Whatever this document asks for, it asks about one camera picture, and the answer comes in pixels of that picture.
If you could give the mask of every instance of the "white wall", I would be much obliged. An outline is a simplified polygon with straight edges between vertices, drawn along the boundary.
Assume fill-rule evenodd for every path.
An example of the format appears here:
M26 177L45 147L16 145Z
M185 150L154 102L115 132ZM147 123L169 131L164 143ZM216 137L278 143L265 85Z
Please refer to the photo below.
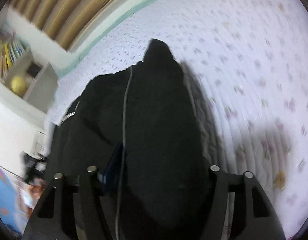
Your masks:
M31 152L38 130L0 102L0 165L22 176L20 153Z
M24 119L37 130L44 130L46 114L31 106L0 82L0 105L21 119Z
M0 31L4 25L5 19L7 18L8 6L4 5L0 11Z

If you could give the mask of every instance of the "metal bolt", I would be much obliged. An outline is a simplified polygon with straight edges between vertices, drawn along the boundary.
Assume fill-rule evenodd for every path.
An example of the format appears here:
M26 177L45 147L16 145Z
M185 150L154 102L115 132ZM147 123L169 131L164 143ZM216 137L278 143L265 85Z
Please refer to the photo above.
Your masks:
M247 171L246 173L244 173L244 175L245 175L245 177L247 177L249 179L253 178L253 173L252 172Z
M220 167L217 166L217 165L212 165L212 166L210 167L210 169L211 169L211 171L217 172L217 171L220 170Z
M88 171L88 172L93 172L93 171L96 171L96 170L97 170L97 168L96 168L96 166L94 166L94 165L89 166L89 167L87 168L87 171Z
M62 177L63 177L63 174L60 172L54 175L54 179L61 179Z

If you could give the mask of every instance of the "gray cable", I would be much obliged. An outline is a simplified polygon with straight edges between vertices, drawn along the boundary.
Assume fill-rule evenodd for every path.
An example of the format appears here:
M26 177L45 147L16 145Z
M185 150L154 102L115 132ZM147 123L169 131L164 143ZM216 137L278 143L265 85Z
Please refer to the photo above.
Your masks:
M121 170L119 173L119 181L118 181L118 194L117 194L117 207L116 207L116 217L115 217L115 236L116 240L119 240L119 213L121 208L121 201L122 201L122 184L123 184L123 173L124 173L124 165L125 165L125 145L126 145L126 103L127 103L127 94L128 89L130 87L130 83L133 76L133 68L130 67L130 78L128 79L125 94L124 94L124 102L123 102L123 150L122 150L122 164L121 164Z

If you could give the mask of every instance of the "book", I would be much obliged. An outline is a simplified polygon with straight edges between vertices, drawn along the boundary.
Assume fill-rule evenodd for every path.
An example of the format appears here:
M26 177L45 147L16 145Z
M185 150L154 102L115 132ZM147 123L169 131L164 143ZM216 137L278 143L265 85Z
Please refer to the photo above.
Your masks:
M6 57L6 62L7 62L7 67L10 67L12 65L12 62L9 57L9 52L8 52L8 46L7 43L4 43L4 51L5 51L5 57Z
M19 40L15 40L15 45L16 45L16 49L19 52L20 55L25 53L25 49L23 47L23 45L20 43Z
M7 57L6 57L6 53L5 51L3 52L4 56L3 56L3 73L2 73L2 79L3 81L5 80L7 73L8 73L8 65L7 65Z
M16 58L16 55L14 53L11 41L8 43L8 52L9 52L10 61L12 62L12 65L14 65L17 58Z
M17 49L15 40L12 41L12 48L13 48L13 51L14 51L14 54L15 54L16 58L19 59L21 54L19 53L19 51Z

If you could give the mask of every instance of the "white bedsheet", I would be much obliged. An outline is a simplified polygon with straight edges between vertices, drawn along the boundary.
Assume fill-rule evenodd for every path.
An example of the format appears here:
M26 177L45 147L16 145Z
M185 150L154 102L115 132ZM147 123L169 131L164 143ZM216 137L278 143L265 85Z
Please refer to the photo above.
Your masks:
M149 39L186 61L211 102L222 169L252 171L293 236L308 216L308 13L299 0L158 0L59 81L49 120L96 75L142 60Z

